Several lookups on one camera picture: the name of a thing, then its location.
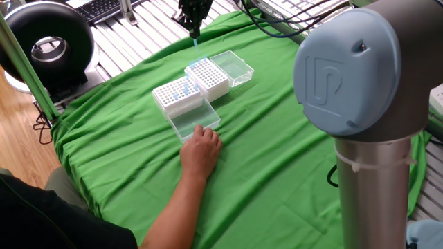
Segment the wrist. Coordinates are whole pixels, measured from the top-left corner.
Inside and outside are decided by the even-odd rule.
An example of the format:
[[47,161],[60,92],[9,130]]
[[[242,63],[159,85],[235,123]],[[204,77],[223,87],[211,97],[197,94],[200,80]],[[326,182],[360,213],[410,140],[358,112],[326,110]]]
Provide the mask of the wrist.
[[186,185],[192,185],[195,187],[203,187],[206,186],[206,177],[199,176],[196,174],[185,174],[181,175],[180,181],[185,183]]

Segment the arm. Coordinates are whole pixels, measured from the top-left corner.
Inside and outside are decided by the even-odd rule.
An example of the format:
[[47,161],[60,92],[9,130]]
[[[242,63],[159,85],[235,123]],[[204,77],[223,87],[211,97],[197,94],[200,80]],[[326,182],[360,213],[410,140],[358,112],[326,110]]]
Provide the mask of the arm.
[[197,125],[180,149],[182,175],[169,203],[152,224],[140,249],[188,249],[194,239],[206,179],[214,170],[222,141]]

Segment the green pole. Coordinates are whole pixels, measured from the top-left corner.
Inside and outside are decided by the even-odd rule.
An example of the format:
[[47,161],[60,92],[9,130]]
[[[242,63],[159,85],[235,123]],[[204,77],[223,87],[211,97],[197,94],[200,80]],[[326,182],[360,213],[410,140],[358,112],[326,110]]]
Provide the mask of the green pole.
[[59,116],[59,113],[55,109],[55,106],[49,95],[46,93],[40,79],[37,77],[33,67],[30,65],[28,58],[21,49],[21,46],[14,34],[9,28],[3,15],[0,13],[0,46],[3,47],[8,54],[11,62],[15,68],[19,71],[21,77],[28,85],[30,91],[33,93],[35,99],[42,108],[46,117],[49,120],[54,120]]

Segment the ur logo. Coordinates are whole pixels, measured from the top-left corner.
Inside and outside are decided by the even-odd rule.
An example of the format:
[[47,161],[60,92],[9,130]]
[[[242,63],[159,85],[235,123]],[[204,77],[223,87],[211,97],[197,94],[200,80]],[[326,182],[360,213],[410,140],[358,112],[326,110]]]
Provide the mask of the ur logo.
[[334,98],[340,89],[343,63],[321,58],[312,60],[308,57],[306,67],[308,102],[317,106],[326,105],[328,99]]

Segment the keyboard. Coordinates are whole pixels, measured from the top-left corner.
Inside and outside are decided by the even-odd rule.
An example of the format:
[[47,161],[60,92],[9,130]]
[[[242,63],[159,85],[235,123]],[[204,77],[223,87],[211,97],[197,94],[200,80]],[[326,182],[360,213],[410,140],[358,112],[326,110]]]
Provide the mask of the keyboard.
[[[330,0],[328,2],[325,2],[319,6],[316,6],[307,12],[304,12],[302,14],[299,14],[297,17],[292,18],[293,21],[301,21],[306,20],[310,17],[314,17],[316,15],[319,15],[323,12],[326,12],[328,10],[331,10],[332,8],[338,6],[339,4],[346,2],[347,0]],[[306,10],[309,7],[313,6],[316,3],[321,2],[321,0],[253,0],[252,1],[258,8],[260,8],[262,11],[265,11],[267,13],[270,13],[266,5],[273,8],[277,12],[279,12],[280,17],[292,17],[293,15],[298,14],[302,10]],[[329,17],[322,20],[319,24],[314,24],[314,27],[316,28],[322,23],[325,23],[326,21],[330,20],[332,17],[335,17],[336,15],[346,11],[351,10],[351,8],[343,8],[341,10],[337,10],[334,14],[330,15]],[[303,28],[311,24],[314,20],[311,21],[303,21],[300,22],[298,25],[302,26]],[[296,25],[290,24],[294,29],[299,29]]]
[[120,10],[120,2],[119,0],[93,0],[75,10],[86,19],[88,24],[94,24],[117,14]]

